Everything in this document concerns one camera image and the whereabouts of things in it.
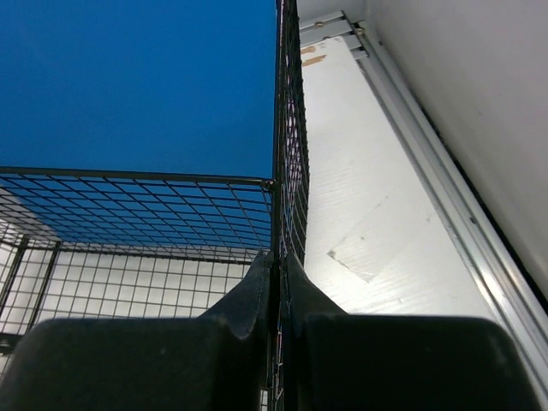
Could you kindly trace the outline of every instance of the scuff mark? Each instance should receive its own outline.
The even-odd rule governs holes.
[[[301,49],[301,55],[307,54],[307,53],[314,53],[316,51],[316,47],[313,45],[309,45],[308,47],[305,47]]]
[[[302,64],[302,67],[312,66],[313,64],[323,62],[324,59],[325,59],[326,57],[327,57],[327,55],[326,55],[326,54],[323,54],[322,56],[317,56],[317,57],[309,58],[308,60],[306,60],[306,61]]]
[[[356,276],[364,280],[366,283],[369,283],[371,280],[373,280],[377,276],[376,274],[372,274],[371,272],[356,272],[352,270],[350,267],[344,264],[340,259],[337,259],[337,252],[333,249],[328,251],[327,255],[329,255],[333,259],[333,261],[335,261],[341,267],[346,268],[348,271],[355,274]]]
[[[390,198],[390,195],[389,195],[389,194],[386,194],[385,197],[384,197],[382,200],[380,200],[380,201],[375,205],[375,207],[373,208],[373,210],[382,207],[382,206],[384,205],[384,202],[385,202],[387,199],[389,199],[389,198]]]

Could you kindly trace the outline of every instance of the white wall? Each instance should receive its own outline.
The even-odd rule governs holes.
[[[379,36],[548,295],[548,2],[372,1]]]
[[[307,275],[350,313],[495,319],[343,38],[302,57]]]

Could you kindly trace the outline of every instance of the black plastic part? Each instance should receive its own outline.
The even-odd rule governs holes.
[[[17,347],[17,344],[22,338],[23,336],[20,336],[18,334],[0,332],[0,354],[12,354],[15,350],[15,347]]]
[[[197,319],[55,319],[19,344],[0,409],[259,409],[272,255]]]
[[[538,410],[513,342],[484,319],[353,316],[283,265],[286,410]]]

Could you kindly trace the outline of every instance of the blue surface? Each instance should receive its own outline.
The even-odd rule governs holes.
[[[0,166],[271,176],[274,0],[0,2]]]

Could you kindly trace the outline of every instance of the metal wire frame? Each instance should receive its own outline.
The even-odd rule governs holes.
[[[0,240],[16,233],[4,224]],[[0,372],[35,324],[52,318],[195,317],[243,278],[248,264],[29,247],[0,248]]]
[[[0,187],[35,249],[248,262],[271,245],[266,179],[0,168]]]
[[[0,223],[0,243],[13,263],[0,265],[0,353],[51,317],[197,315],[210,298],[195,307],[196,295],[200,306],[205,298],[196,293],[210,295],[216,281],[228,291],[258,250],[275,251],[278,264],[289,252],[302,262],[309,169],[295,0],[278,0],[276,82],[273,180],[0,168],[0,219],[10,223]],[[191,264],[206,271],[212,265],[211,275],[186,273]],[[174,277],[160,284],[172,275],[178,285],[167,285]],[[185,288],[185,276],[195,277],[192,287]],[[201,277],[210,278],[209,290],[200,289]],[[272,299],[279,301],[279,267],[272,277]],[[181,293],[191,294],[182,301]],[[223,293],[213,294],[212,301]],[[278,307],[272,311],[269,408],[282,409]]]
[[[293,253],[304,262],[307,235],[309,160],[302,92],[299,17],[295,0],[278,0],[277,110],[274,144],[272,249],[278,262]],[[280,267],[275,266],[271,292],[280,301]],[[281,307],[271,319],[270,409],[283,409]]]

